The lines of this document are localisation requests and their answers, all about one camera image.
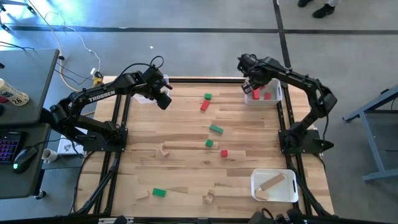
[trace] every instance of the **computer keyboard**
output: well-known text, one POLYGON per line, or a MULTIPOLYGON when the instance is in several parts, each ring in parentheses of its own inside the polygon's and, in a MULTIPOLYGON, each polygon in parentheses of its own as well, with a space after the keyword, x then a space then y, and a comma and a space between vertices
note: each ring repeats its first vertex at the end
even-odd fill
POLYGON ((21 132, 0 132, 0 164, 12 164, 19 152, 21 132))

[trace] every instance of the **person's feet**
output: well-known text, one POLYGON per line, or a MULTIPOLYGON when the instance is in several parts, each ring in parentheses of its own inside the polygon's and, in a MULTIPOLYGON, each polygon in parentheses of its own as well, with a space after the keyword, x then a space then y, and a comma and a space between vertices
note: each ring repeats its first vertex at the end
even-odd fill
POLYGON ((327 15, 333 14, 335 12, 335 8, 331 7, 329 4, 325 4, 322 8, 316 10, 312 16, 314 18, 320 19, 324 18, 327 15))
POLYGON ((307 4, 310 2, 310 1, 312 1, 312 0, 298 0, 298 6, 299 7, 305 7, 305 6, 307 6, 307 4))

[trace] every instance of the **gray floor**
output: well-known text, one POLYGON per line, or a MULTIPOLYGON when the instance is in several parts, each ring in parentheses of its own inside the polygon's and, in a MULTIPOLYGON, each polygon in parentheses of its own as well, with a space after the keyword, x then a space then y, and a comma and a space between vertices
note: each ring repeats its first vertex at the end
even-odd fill
MULTIPOLYGON (((258 28, 275 29, 271 0, 78 0, 33 1, 42 14, 62 12, 67 25, 94 27, 184 27, 184 28, 258 28)), ((322 6, 315 0, 299 9, 297 1, 280 0, 286 29, 397 29, 394 9, 398 1, 342 0, 336 12, 322 20, 311 13, 322 6)), ((25 26, 43 24, 29 11, 10 7, 2 20, 25 26)), ((60 24, 59 16, 48 16, 51 24, 60 24)), ((97 67, 96 58, 84 50, 72 32, 57 32, 67 58, 66 66, 88 75, 97 67)), ((278 34, 204 34, 204 33, 136 33, 82 32, 89 48, 102 59, 101 71, 117 75, 126 65, 149 62, 158 54, 165 57, 162 71, 172 76, 240 76, 236 57, 254 53, 271 56, 281 62, 278 34)), ((328 185, 335 213, 345 218, 398 223, 398 179, 378 180, 368 184, 362 175, 376 171, 370 148, 359 121, 345 124, 341 117, 397 84, 398 36, 396 35, 287 35, 290 61, 294 70, 309 73, 329 86, 339 99, 330 115, 326 138, 335 147, 325 153, 328 185)), ((0 40, 36 48, 54 48, 50 32, 0 30, 0 40)), ((89 83, 76 88, 89 87, 89 83)), ((53 76, 45 106, 56 103, 70 90, 58 74, 53 76)), ((317 123, 323 131, 324 120, 317 123)), ((49 196, 1 200, 0 219, 46 217, 66 214, 72 201, 76 169, 48 170, 43 189, 49 196)))

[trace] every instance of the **red block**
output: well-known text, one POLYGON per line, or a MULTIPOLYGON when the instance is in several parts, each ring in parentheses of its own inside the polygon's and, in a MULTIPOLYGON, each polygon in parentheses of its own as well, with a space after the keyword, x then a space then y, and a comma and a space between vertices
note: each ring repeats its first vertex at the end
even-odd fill
POLYGON ((221 157, 226 158, 228 156, 228 151, 227 150, 221 150, 221 157))
POLYGON ((270 100, 271 99, 271 94, 266 92, 266 94, 264 95, 264 99, 265 100, 270 100))
POLYGON ((252 93, 253 93, 254 100, 260 100, 260 89, 253 90, 252 93))
POLYGON ((205 101, 203 102, 203 104, 201 105, 200 109, 203 110, 203 111, 205 111, 205 110, 207 109, 207 107, 209 106, 209 104, 210 104, 210 101, 205 100, 205 101))

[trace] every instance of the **wooden tabletop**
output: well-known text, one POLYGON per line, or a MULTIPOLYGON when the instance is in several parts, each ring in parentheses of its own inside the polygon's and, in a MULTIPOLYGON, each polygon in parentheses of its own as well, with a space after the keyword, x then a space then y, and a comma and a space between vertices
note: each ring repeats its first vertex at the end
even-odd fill
MULTIPOLYGON (((113 79, 105 77, 104 82, 113 79)), ((119 166, 112 215, 249 218, 258 207, 266 207, 274 215, 285 214, 292 208, 291 203, 258 202, 250 193, 249 179, 254 169, 286 168, 277 137, 280 127, 276 106, 246 106, 238 84, 172 83, 172 86, 173 101, 165 111, 155 103, 131 101, 129 137, 119 166), (205 93, 211 93, 213 98, 203 112, 200 106, 205 93), (211 124, 222 127, 224 133, 209 131, 211 124), (205 146, 207 139, 215 142, 211 149, 205 146), (169 157, 163 158, 159 152, 162 144, 170 152, 169 157), (220 157, 221 150, 228 150, 227 159, 220 157), (136 200, 139 192, 152 192, 153 188, 165 189, 166 196, 150 195, 136 200), (215 192, 211 205, 205 203, 210 189, 215 192)), ((293 86, 289 90, 294 116, 299 121, 309 112, 307 97, 293 86)), ((98 102, 95 119, 111 120, 115 98, 98 102)), ((96 152, 87 160, 78 186, 77 208, 97 187, 103 157, 103 152, 96 152)), ((311 154, 302 157, 309 189, 325 210, 333 213, 321 162, 311 154)), ((299 202, 304 211, 301 195, 299 202)))

